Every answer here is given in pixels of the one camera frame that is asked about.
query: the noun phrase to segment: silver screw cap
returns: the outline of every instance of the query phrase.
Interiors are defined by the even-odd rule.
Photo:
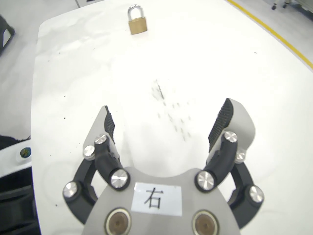
[[[100,134],[99,136],[96,137],[95,139],[95,144],[102,144],[106,141],[107,136],[105,134]]]
[[[237,142],[238,140],[237,134],[232,131],[226,131],[224,137],[230,142]]]
[[[93,145],[88,145],[83,150],[83,156],[85,159],[90,159],[95,154],[95,147]]]
[[[236,152],[235,163],[240,164],[243,163],[246,159],[246,152],[242,149],[238,149]]]
[[[206,191],[210,191],[214,187],[214,178],[205,170],[198,173],[197,182],[198,185]]]
[[[118,169],[111,176],[111,185],[114,188],[121,188],[125,186],[127,180],[128,180],[127,172],[123,169]]]
[[[67,183],[66,186],[63,188],[63,195],[67,198],[74,196],[76,192],[77,184],[74,181]]]
[[[261,203],[264,200],[264,193],[257,186],[250,187],[249,194],[250,194],[251,199],[256,203]]]

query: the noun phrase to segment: white paper label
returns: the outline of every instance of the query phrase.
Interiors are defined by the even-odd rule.
[[[136,182],[133,212],[182,216],[181,187]]]

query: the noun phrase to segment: black rubber grip pad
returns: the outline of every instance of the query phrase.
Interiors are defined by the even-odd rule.
[[[213,148],[222,130],[228,127],[230,120],[233,117],[234,108],[229,98],[227,98],[218,113],[217,119],[213,125],[213,128],[209,134],[210,150]]]
[[[104,120],[104,130],[110,135],[110,137],[112,138],[114,142],[113,132],[114,132],[115,124],[113,122],[111,113],[109,112],[108,106],[105,106],[105,109],[106,109],[107,114]]]

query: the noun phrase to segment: table surface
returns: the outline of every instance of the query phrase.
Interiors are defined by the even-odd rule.
[[[130,35],[127,9],[135,3],[148,31]],[[227,97],[254,121],[246,164],[265,193],[242,234],[309,234],[312,94],[306,66],[224,0],[106,0],[45,21],[31,114],[42,234],[82,232],[62,189],[82,161],[83,142],[103,105],[116,125],[122,164],[174,176],[204,166],[208,134]],[[100,195],[99,175],[93,185]],[[220,185],[226,199],[234,187],[229,177]]]

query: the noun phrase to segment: padlock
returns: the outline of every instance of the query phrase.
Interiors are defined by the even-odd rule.
[[[135,8],[140,10],[141,17],[132,19],[131,11]],[[147,22],[145,21],[145,16],[141,6],[134,4],[128,8],[128,25],[132,35],[147,31]]]

